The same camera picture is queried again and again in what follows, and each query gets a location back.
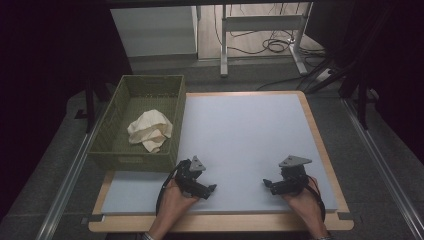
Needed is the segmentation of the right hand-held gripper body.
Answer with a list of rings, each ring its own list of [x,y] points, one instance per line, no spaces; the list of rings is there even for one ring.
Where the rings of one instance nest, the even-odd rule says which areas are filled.
[[[273,188],[279,188],[280,195],[299,194],[309,182],[305,165],[311,162],[311,159],[289,155],[279,164],[283,180],[275,182],[277,186]]]

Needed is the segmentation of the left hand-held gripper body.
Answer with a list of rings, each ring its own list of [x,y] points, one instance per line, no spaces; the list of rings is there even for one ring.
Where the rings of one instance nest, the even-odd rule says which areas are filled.
[[[209,192],[205,185],[197,182],[197,178],[206,170],[197,156],[192,159],[182,160],[177,165],[174,180],[183,194],[190,197],[201,198],[201,194]]]

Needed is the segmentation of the person's right hand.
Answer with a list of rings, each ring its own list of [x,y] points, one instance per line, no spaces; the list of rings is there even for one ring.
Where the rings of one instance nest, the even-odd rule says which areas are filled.
[[[304,189],[298,195],[285,194],[282,198],[289,207],[304,221],[310,234],[315,238],[326,234],[326,226],[321,217],[321,209],[313,193]]]

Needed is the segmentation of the person's left hand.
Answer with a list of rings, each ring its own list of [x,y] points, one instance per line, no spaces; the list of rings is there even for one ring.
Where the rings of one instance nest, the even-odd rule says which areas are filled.
[[[199,201],[198,197],[186,197],[174,179],[165,187],[157,214],[160,226],[169,231],[186,212]]]

